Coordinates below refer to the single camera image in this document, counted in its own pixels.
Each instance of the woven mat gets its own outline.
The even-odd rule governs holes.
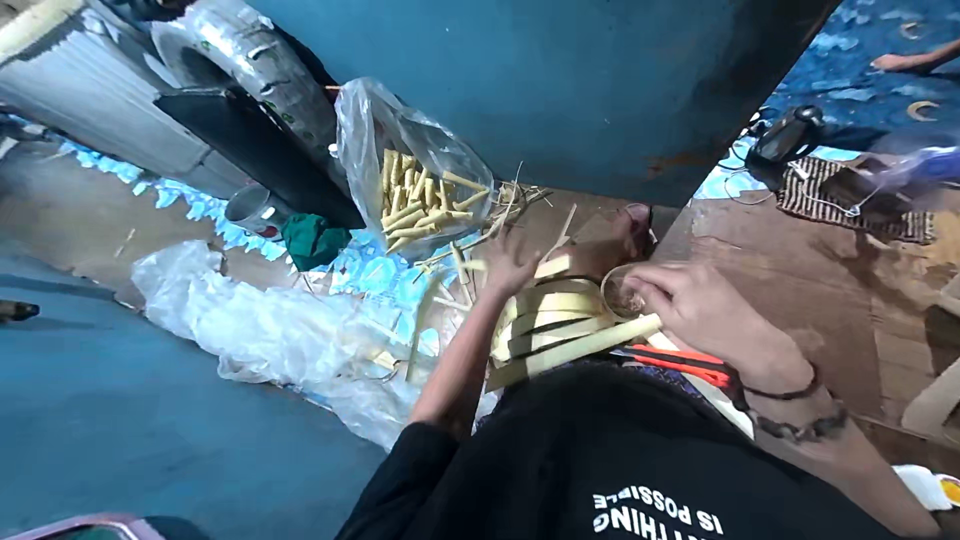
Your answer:
[[[777,192],[778,209],[811,221],[867,231],[904,242],[929,244],[936,238],[933,232],[933,214],[930,212],[909,212],[900,221],[874,223],[864,219],[862,215],[849,217],[842,210],[824,204],[821,201],[829,201],[844,208],[847,206],[821,190],[823,182],[842,169],[843,165],[817,158],[803,158],[798,161],[798,165],[810,174],[810,178],[804,181],[797,171],[788,167],[783,174],[783,187]]]

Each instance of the person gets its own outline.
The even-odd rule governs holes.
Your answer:
[[[648,213],[627,208],[609,238],[564,248],[568,273],[599,279],[635,256]],[[508,388],[471,434],[497,318],[540,259],[522,255],[521,237],[501,233],[490,246],[473,309],[337,538],[939,534],[852,421],[797,442],[755,429],[755,442],[703,400],[609,361],[584,358]],[[746,393],[759,416],[799,427],[836,414],[797,345],[716,270],[644,263],[624,286],[642,295],[678,345],[722,358],[762,392]],[[812,393],[795,399],[763,395],[808,387]]]
[[[909,71],[925,75],[957,58],[960,58],[960,39],[920,55],[883,55],[870,62],[870,65],[884,71]]]

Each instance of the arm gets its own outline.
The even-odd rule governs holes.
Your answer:
[[[509,238],[501,232],[491,244],[487,282],[467,320],[440,355],[408,424],[431,424],[458,439],[470,435],[500,312],[507,300],[533,278],[540,259],[539,255],[521,259],[520,243],[520,238]]]
[[[916,71],[929,73],[941,65],[960,58],[960,39],[951,41],[935,51],[919,55],[883,55],[870,65],[884,71]]]
[[[813,377],[797,344],[761,317],[720,274],[706,266],[639,266],[625,283],[637,290],[678,345],[717,356],[745,386],[771,394],[806,388]],[[780,423],[806,426],[834,414],[820,388],[809,398],[779,401],[747,392],[750,408]],[[902,536],[935,536],[936,522],[903,485],[853,421],[830,439],[794,444],[757,430],[764,451],[836,487]]]

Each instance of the plastic bag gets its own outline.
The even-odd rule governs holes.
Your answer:
[[[408,382],[370,362],[383,351],[406,358],[368,326],[366,301],[349,295],[314,296],[288,287],[261,291],[220,274],[223,255],[203,240],[187,240],[133,264],[133,284],[146,299],[150,321],[196,341],[220,358],[228,380],[294,385],[329,408],[357,435],[387,450],[406,424],[435,365],[422,356]],[[452,335],[453,329],[444,329]],[[477,417],[496,397],[483,396]]]
[[[222,261],[206,242],[188,240],[135,262],[132,280],[147,318],[217,355],[224,379],[313,387],[385,342],[354,317],[351,296],[261,291],[222,276]]]
[[[487,165],[456,135],[399,99],[375,79],[354,79],[340,87],[337,97],[337,154],[347,171],[350,194],[370,231],[387,245],[380,224],[383,196],[380,187],[383,150],[413,155],[434,178],[444,171],[472,180],[493,193],[493,174]],[[451,193],[464,201],[476,192],[456,184]],[[432,252],[454,238],[480,228],[490,211],[491,199],[470,208],[473,218],[461,225],[412,242],[401,253],[407,259]]]

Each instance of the black t-shirt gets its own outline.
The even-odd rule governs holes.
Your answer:
[[[556,370],[501,404],[462,444],[407,427],[337,537],[894,537],[715,411],[629,370]]]

